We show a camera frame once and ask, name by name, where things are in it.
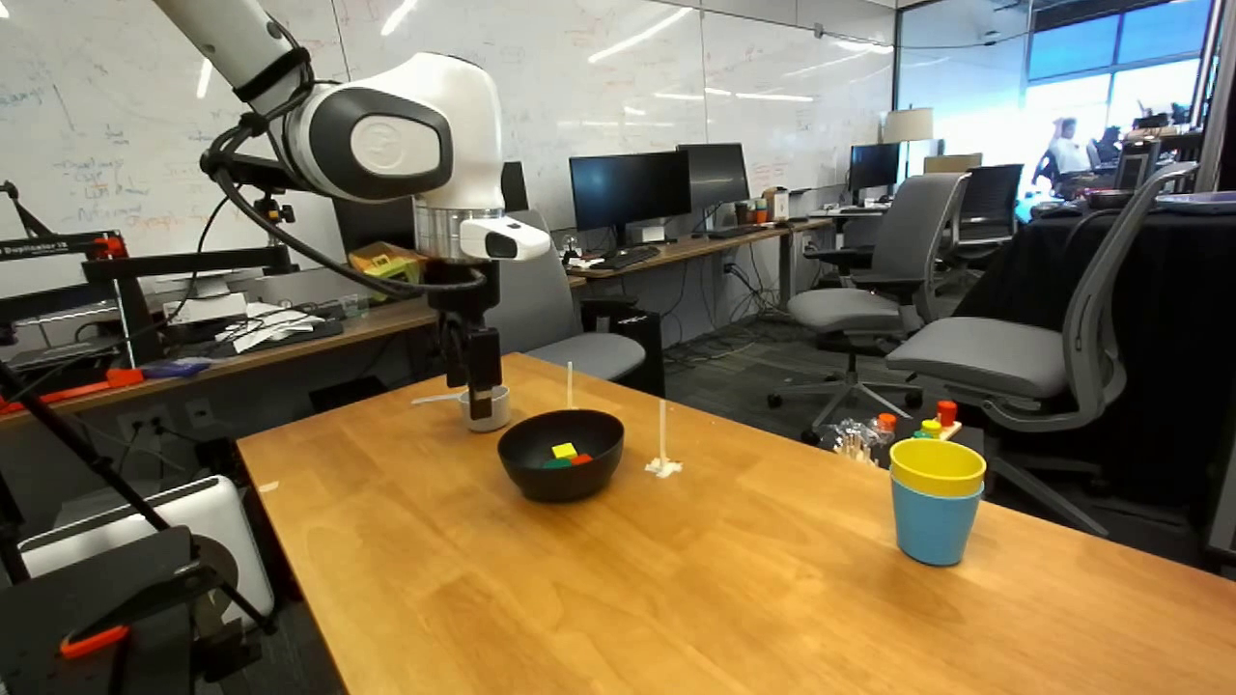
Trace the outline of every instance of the chair backrest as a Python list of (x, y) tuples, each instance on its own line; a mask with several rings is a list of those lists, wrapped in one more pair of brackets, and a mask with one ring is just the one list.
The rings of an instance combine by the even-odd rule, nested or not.
[(1151, 174), (1151, 155), (1119, 155), (1113, 185), (1115, 189), (1135, 189), (1135, 185), (1146, 182), (1146, 174)]
[(1019, 161), (969, 170), (957, 243), (1007, 240), (1015, 232)]
[(898, 185), (879, 223), (873, 272), (891, 281), (933, 281), (938, 237), (957, 223), (965, 174), (921, 174)]
[(1078, 412), (1072, 412), (1072, 424), (1099, 422), (1119, 394), (1123, 394), (1123, 361), (1115, 344), (1115, 322), (1113, 322), (1113, 292), (1115, 273), (1144, 232), (1144, 222), (1168, 182), (1190, 178), (1197, 165), (1168, 165), (1151, 174), (1131, 202), (1119, 207), (1113, 227), (1106, 232), (1100, 247), (1082, 272), (1082, 281), (1076, 286), (1063, 339), (1065, 339), (1065, 380), (1078, 400)]
[(499, 267), (499, 304), (488, 309), (488, 326), (499, 330), (501, 351), (531, 351), (581, 336), (581, 309), (572, 278), (557, 250), (524, 264)]

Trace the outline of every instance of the window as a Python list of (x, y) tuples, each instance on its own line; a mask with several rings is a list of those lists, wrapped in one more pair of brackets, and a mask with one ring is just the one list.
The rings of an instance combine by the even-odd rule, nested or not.
[(1200, 59), (1208, 0), (1160, 5), (1123, 14), (1119, 64)]
[(1082, 135), (1106, 122), (1193, 102), (1213, 0), (1175, 0), (1033, 36), (1028, 108), (1078, 117)]
[(1033, 81), (1108, 70), (1115, 59), (1115, 28), (1119, 21), (1108, 14), (1092, 23), (1039, 32), (1033, 40)]

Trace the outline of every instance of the ceiling light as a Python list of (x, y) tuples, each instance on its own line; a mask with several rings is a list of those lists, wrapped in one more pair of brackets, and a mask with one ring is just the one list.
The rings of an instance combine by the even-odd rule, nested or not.
[(384, 36), (396, 36), (397, 23), (412, 14), (412, 9), (418, 9), (418, 0), (401, 0), (401, 5), (388, 14)]
[(787, 76), (787, 81), (814, 76), (814, 73), (826, 73), (826, 70), (846, 64), (846, 61), (853, 61), (853, 59), (858, 59), (858, 55), (842, 55), (842, 59), (836, 59), (836, 61), (814, 61), (814, 64), (803, 64), (803, 70), (787, 70), (785, 76)]
[(808, 103), (808, 93), (733, 93), (737, 102)]
[(615, 45), (589, 55), (589, 61), (606, 61), (606, 59), (631, 52), (631, 45), (643, 45), (643, 44), (648, 44), (652, 36), (669, 32), (671, 23), (679, 23), (679, 21), (687, 21), (687, 14), (692, 14), (692, 9), (679, 9), (679, 13), (666, 14), (661, 23), (638, 32), (638, 36), (615, 44)]
[(200, 70), (197, 70), (197, 102), (205, 102), (213, 73), (215, 73), (215, 64), (200, 61)]
[(846, 44), (846, 40), (836, 40), (837, 52), (851, 52), (851, 55), (891, 55), (891, 45), (886, 44)]
[(703, 102), (703, 93), (652, 93), (652, 102)]

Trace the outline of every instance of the yellow cup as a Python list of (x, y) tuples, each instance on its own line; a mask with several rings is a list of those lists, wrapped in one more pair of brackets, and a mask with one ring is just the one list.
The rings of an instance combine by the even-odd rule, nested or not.
[(938, 497), (976, 496), (988, 465), (953, 440), (898, 440), (890, 448), (891, 479)]

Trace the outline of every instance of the black bowl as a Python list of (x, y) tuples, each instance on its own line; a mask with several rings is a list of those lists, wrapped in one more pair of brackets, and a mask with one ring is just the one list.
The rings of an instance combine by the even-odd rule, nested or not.
[[(589, 465), (559, 465), (554, 448), (572, 443)], [(624, 461), (624, 422), (599, 408), (554, 408), (499, 440), (506, 475), (524, 497), (576, 503), (606, 492)]]

